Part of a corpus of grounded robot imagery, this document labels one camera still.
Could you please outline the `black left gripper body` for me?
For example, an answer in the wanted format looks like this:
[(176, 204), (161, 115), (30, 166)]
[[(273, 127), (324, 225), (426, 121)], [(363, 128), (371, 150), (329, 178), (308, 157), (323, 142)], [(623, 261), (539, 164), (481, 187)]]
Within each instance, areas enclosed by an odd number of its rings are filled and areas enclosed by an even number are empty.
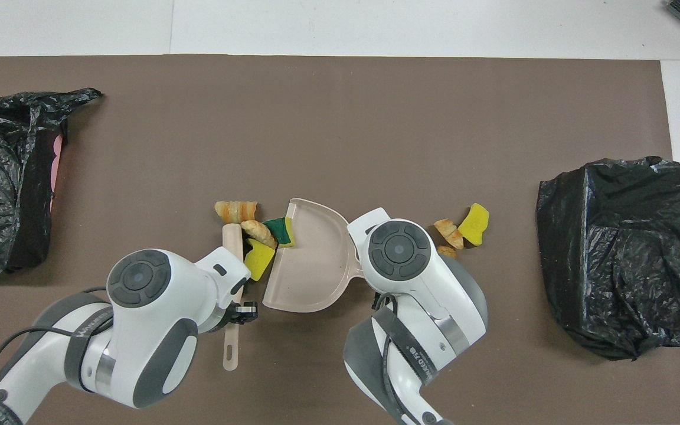
[(248, 302), (230, 302), (224, 315), (225, 325), (245, 325), (259, 317), (259, 303), (254, 301)]

